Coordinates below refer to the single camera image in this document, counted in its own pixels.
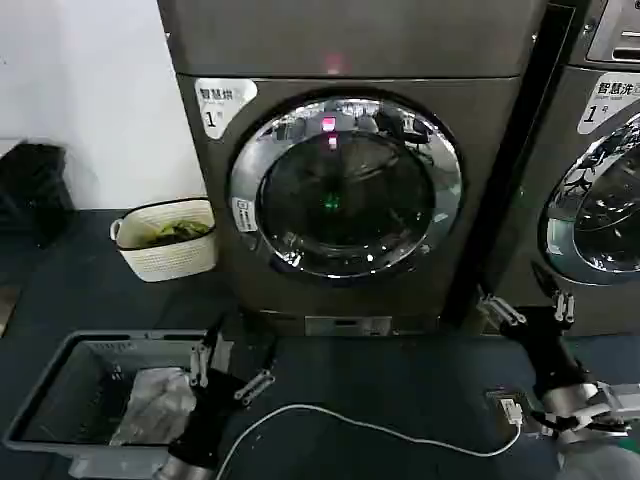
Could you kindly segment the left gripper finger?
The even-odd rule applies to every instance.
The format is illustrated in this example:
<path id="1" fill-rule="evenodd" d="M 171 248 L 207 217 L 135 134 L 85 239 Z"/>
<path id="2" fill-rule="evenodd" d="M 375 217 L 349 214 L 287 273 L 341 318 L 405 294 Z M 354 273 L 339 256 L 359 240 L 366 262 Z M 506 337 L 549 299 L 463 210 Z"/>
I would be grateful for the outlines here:
<path id="1" fill-rule="evenodd" d="M 222 324 L 222 320 L 216 321 L 207 329 L 201 341 L 191 348 L 189 372 L 189 382 L 191 387 L 208 387 L 208 373 L 211 368 Z"/>
<path id="2" fill-rule="evenodd" d="M 256 375 L 234 392 L 234 399 L 236 401 L 240 403 L 251 403 L 276 381 L 275 375 L 272 372 L 275 353 L 276 339 L 273 338 L 264 349 L 260 368 Z"/>

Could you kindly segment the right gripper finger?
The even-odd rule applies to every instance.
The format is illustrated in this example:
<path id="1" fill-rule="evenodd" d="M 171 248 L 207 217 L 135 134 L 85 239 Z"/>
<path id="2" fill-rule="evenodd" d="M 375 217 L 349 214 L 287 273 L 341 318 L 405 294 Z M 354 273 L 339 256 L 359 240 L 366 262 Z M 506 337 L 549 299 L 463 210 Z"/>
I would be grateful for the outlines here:
<path id="1" fill-rule="evenodd" d="M 575 322 L 575 296 L 572 292 L 556 289 L 553 293 L 554 318 L 561 324 Z"/>
<path id="2" fill-rule="evenodd" d="M 486 291 L 481 284 L 477 285 L 478 301 L 476 309 L 493 326 L 519 326 L 526 324 L 526 317 L 519 313 L 503 298 Z"/>

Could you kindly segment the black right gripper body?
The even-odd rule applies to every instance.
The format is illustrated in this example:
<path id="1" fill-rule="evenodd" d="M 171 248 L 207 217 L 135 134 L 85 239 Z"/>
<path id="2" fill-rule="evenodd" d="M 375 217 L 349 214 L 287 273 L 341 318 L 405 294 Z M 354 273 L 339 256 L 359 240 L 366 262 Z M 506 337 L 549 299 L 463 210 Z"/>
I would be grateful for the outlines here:
<path id="1" fill-rule="evenodd" d="M 571 323 L 558 321 L 553 307 L 522 307 L 517 313 L 525 321 L 502 321 L 499 331 L 524 348 L 535 374 L 536 396 L 590 382 L 590 372 L 564 340 L 564 332 L 571 328 Z"/>

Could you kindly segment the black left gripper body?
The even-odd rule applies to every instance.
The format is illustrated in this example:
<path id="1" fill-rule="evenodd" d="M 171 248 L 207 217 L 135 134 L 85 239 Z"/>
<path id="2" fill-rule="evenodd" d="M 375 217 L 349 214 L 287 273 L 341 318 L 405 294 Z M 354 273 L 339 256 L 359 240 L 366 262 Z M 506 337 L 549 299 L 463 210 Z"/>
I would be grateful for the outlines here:
<path id="1" fill-rule="evenodd" d="M 234 395 L 246 380 L 211 368 L 208 385 L 195 387 L 196 406 L 188 416 L 183 433 L 169 445 L 171 456 L 189 465 L 218 465 L 219 448 L 227 423 L 242 409 Z"/>

